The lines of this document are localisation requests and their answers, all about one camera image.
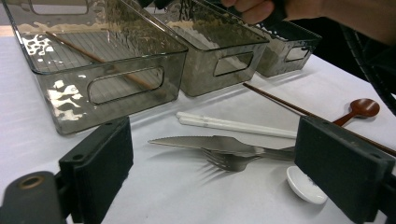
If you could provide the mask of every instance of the wooden chopstick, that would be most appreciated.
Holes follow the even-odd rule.
[[[99,58],[98,56],[88,52],[87,50],[85,50],[83,48],[80,48],[79,46],[76,46],[73,43],[69,42],[68,40],[63,39],[63,38],[61,38],[61,37],[49,32],[49,31],[46,31],[46,35],[49,35],[50,37],[54,38],[55,40],[57,40],[57,41],[59,41],[61,43],[64,43],[66,46],[68,46],[71,49],[75,49],[76,51],[82,53],[83,55],[91,58],[96,63],[105,63],[106,62],[105,60]],[[134,81],[135,83],[137,83],[137,85],[145,88],[146,90],[152,90],[153,89],[153,87],[150,84],[148,84],[147,82],[145,82],[144,80],[142,80],[142,79],[140,79],[138,77],[131,76],[131,75],[126,75],[126,76],[129,79],[131,79],[132,81]]]
[[[311,112],[309,112],[309,111],[306,111],[306,110],[304,110],[304,109],[298,107],[297,105],[293,105],[293,104],[291,104],[291,103],[289,103],[289,102],[286,102],[286,101],[284,101],[284,100],[282,100],[282,99],[279,99],[279,98],[277,98],[276,96],[274,96],[274,95],[272,95],[272,94],[270,94],[270,93],[268,93],[268,92],[262,91],[262,90],[260,90],[260,89],[258,89],[258,88],[256,88],[256,87],[253,87],[253,86],[251,86],[251,85],[249,85],[249,84],[247,84],[247,83],[244,83],[243,85],[244,85],[245,87],[251,89],[252,91],[257,92],[258,94],[260,94],[260,95],[262,95],[262,96],[265,96],[265,97],[269,98],[270,100],[274,100],[274,101],[276,101],[276,102],[281,103],[282,105],[286,105],[286,106],[288,106],[289,108],[292,108],[292,109],[294,109],[294,110],[296,110],[296,111],[298,111],[298,112],[300,112],[300,113],[302,113],[302,114],[305,114],[305,115],[307,115],[307,116],[311,116],[311,117],[314,117],[314,118],[322,119],[321,117],[319,117],[319,116],[317,116],[317,115],[315,115],[315,114],[313,114],[313,113],[311,113]],[[347,131],[350,132],[350,133],[353,133],[355,136],[357,136],[357,137],[359,137],[360,139],[362,139],[362,140],[364,140],[364,141],[366,141],[366,142],[372,144],[373,146],[378,147],[381,151],[383,151],[383,152],[385,152],[385,153],[388,153],[388,154],[391,155],[391,156],[396,157],[396,151],[395,151],[395,150],[393,150],[393,149],[391,149],[391,148],[388,148],[388,147],[385,147],[385,146],[383,146],[383,145],[381,145],[381,144],[379,144],[379,143],[377,143],[377,142],[375,142],[375,141],[373,141],[373,140],[371,140],[371,139],[368,139],[368,138],[366,138],[366,137],[363,137],[363,136],[361,136],[361,135],[359,135],[359,134],[357,134],[357,133],[354,133],[354,132],[352,132],[352,131],[350,131],[350,130],[348,130],[348,129],[345,129],[345,130],[347,130]]]

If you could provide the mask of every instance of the chopstick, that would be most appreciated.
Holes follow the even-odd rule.
[[[106,61],[99,58],[98,56],[88,52],[87,50],[80,48],[79,46],[74,45],[73,43],[69,42],[66,39],[61,38],[60,36],[57,36],[49,31],[45,32],[46,35],[49,35],[50,37],[54,38],[55,40],[64,43],[66,46],[68,46],[71,49],[75,49],[76,51],[80,52],[81,54],[91,58],[92,60],[94,60],[96,63],[105,63]],[[134,77],[133,74],[129,74],[129,75],[125,75],[127,78],[131,79],[132,81],[136,82],[137,85],[145,88],[146,90],[152,90],[154,89],[150,84],[148,84],[147,82],[145,82],[144,80],[141,80],[138,77]]]
[[[315,115],[315,114],[313,114],[313,113],[311,113],[311,112],[308,112],[308,111],[306,111],[306,110],[304,110],[304,109],[302,109],[302,108],[300,108],[300,107],[298,107],[298,106],[296,106],[296,105],[293,105],[293,104],[291,104],[291,103],[289,103],[289,102],[286,102],[286,101],[284,101],[284,100],[282,100],[282,99],[279,99],[279,98],[275,97],[274,95],[272,95],[272,94],[270,94],[270,93],[268,93],[268,92],[262,91],[262,90],[260,90],[260,89],[258,89],[258,88],[256,88],[256,87],[253,87],[253,86],[251,86],[251,85],[249,85],[249,84],[247,84],[247,83],[243,83],[243,85],[244,85],[245,87],[247,87],[247,88],[249,88],[249,89],[251,89],[251,90],[257,92],[258,94],[260,94],[260,95],[262,95],[262,96],[265,96],[265,97],[269,98],[270,100],[279,102],[279,103],[281,103],[281,104],[283,104],[283,105],[285,105],[285,106],[288,106],[288,107],[290,107],[290,108],[292,108],[292,109],[294,109],[294,110],[296,110],[296,111],[298,111],[298,112],[300,112],[300,113],[303,113],[303,114],[305,114],[305,115],[307,115],[307,116],[311,116],[311,117],[314,117],[314,118],[322,119],[321,117],[319,117],[319,116],[317,116],[317,115]],[[348,129],[345,129],[345,130],[347,130],[348,132],[354,134],[355,136],[359,137],[360,139],[362,139],[362,140],[364,140],[364,141],[366,141],[366,142],[372,144],[373,146],[378,147],[378,149],[380,149],[381,151],[383,151],[383,152],[385,152],[385,153],[388,153],[388,154],[391,155],[391,156],[396,157],[396,151],[395,151],[395,150],[393,150],[393,149],[391,149],[391,148],[388,148],[388,147],[385,147],[385,146],[383,146],[383,145],[381,145],[381,144],[379,144],[379,143],[377,143],[377,142],[375,142],[375,141],[373,141],[373,140],[371,140],[371,139],[368,139],[368,138],[366,138],[366,137],[363,137],[363,136],[361,136],[361,135],[359,135],[359,134],[357,134],[357,133],[354,133],[354,132],[352,132],[352,131],[350,131],[350,130],[348,130]]]
[[[265,134],[284,138],[296,138],[297,136],[297,132],[269,128],[265,126],[237,122],[227,119],[214,119],[207,116],[193,115],[185,112],[177,112],[176,116],[181,124],[192,126],[222,129],[242,133]]]

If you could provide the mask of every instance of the finger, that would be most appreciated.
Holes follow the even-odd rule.
[[[235,9],[239,12],[245,12],[248,11],[249,9],[261,4],[265,0],[237,0],[235,2]]]
[[[221,0],[221,3],[225,6],[225,7],[231,7],[233,5],[235,5],[236,0]]]
[[[242,20],[247,24],[256,24],[265,20],[273,11],[275,5],[272,1],[264,1],[257,6],[245,11]]]

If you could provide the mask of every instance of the white chopstick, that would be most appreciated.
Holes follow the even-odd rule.
[[[227,119],[214,119],[207,116],[193,115],[185,112],[177,112],[178,121],[181,124],[193,125],[206,128],[222,129],[242,133],[258,133],[276,137],[296,138],[297,132],[269,128],[265,126],[231,121]]]

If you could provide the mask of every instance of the utensil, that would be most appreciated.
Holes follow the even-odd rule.
[[[181,124],[193,125],[206,128],[215,128],[228,131],[243,133],[257,133],[276,137],[296,138],[297,132],[286,131],[281,129],[269,128],[261,125],[236,122],[227,119],[214,119],[208,116],[193,115],[185,112],[177,112],[178,121]]]
[[[326,202],[328,196],[300,168],[291,166],[286,173],[291,189],[299,197],[309,203],[323,204]]]
[[[354,117],[370,118],[379,112],[379,104],[372,99],[358,99],[350,103],[350,112],[333,123],[343,126]]]
[[[244,171],[251,161],[262,159],[261,156],[235,156],[233,154],[217,153],[211,150],[203,149],[206,160],[226,172]]]
[[[221,154],[234,154],[236,156],[261,156],[278,160],[293,161],[294,147],[272,149],[256,147],[239,142],[228,136],[175,136],[148,141],[151,144],[171,147],[188,147],[207,149]]]
[[[278,104],[280,104],[282,106],[285,106],[287,109],[292,109],[292,111],[298,111],[298,112],[300,112],[302,114],[305,114],[305,115],[308,115],[308,116],[311,116],[311,117],[314,117],[314,118],[320,118],[321,119],[321,117],[319,117],[319,116],[317,116],[317,115],[315,115],[315,114],[313,114],[313,113],[311,113],[309,111],[306,111],[306,110],[304,110],[304,109],[302,109],[302,108],[300,108],[300,107],[298,107],[296,105],[293,105],[293,104],[291,104],[291,103],[289,103],[287,101],[284,101],[284,100],[282,100],[280,98],[277,98],[276,96],[274,96],[274,95],[272,95],[272,94],[270,94],[268,92],[262,91],[262,90],[260,90],[260,89],[258,89],[256,87],[253,87],[253,86],[251,86],[251,85],[249,85],[247,83],[244,83],[243,85],[245,87],[251,89],[252,91],[255,91],[256,93],[258,93],[258,94],[260,94],[262,96],[265,96],[268,99],[270,99],[270,100],[272,100],[272,101],[274,101],[274,102],[276,102],[276,103],[278,103]],[[359,135],[357,133],[354,133],[354,132],[352,132],[352,131],[350,131],[348,129],[345,129],[345,130],[347,132],[350,132],[350,133],[354,134],[355,136],[359,137],[360,139],[372,144],[373,146],[377,147],[381,151],[383,151],[385,153],[388,153],[391,156],[396,157],[396,151],[395,150],[393,150],[391,148],[388,148],[388,147],[385,147],[385,146],[383,146],[383,145],[381,145],[381,144],[379,144],[379,143],[377,143],[377,142],[375,142],[375,141],[373,141],[371,139],[363,137],[363,136],[361,136],[361,135]]]

